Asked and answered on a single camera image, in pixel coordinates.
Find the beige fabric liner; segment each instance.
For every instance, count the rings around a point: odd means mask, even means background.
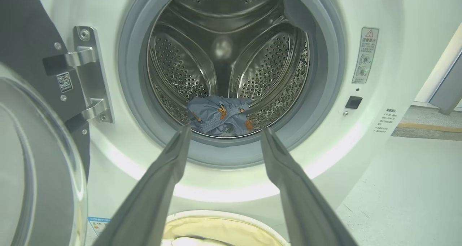
[[[283,246],[273,235],[255,225],[226,218],[179,218],[165,225],[163,239],[202,237],[233,246]]]
[[[162,240],[160,246],[229,246],[221,241],[215,241],[212,239],[195,239],[189,237],[181,237],[174,240]]]

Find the qr code sticker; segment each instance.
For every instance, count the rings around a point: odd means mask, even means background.
[[[58,78],[58,83],[59,83],[59,88],[61,89],[61,93],[67,92],[73,88],[72,82],[71,82],[71,76],[69,75],[69,72],[59,74],[56,77]]]

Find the screw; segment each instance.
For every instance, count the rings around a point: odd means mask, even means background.
[[[90,40],[90,31],[88,29],[82,29],[79,32],[79,38],[83,41],[89,41]]]

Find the door hinge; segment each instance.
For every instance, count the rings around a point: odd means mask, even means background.
[[[89,26],[75,26],[73,39],[76,52],[64,54],[64,57],[68,66],[76,68],[82,86],[87,108],[81,114],[86,120],[97,118],[99,122],[112,123],[113,117],[96,29]]]

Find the blue fabric with print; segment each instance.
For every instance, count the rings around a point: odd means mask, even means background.
[[[224,98],[221,96],[195,97],[188,103],[191,129],[219,137],[241,136],[253,129],[245,112],[250,99]]]

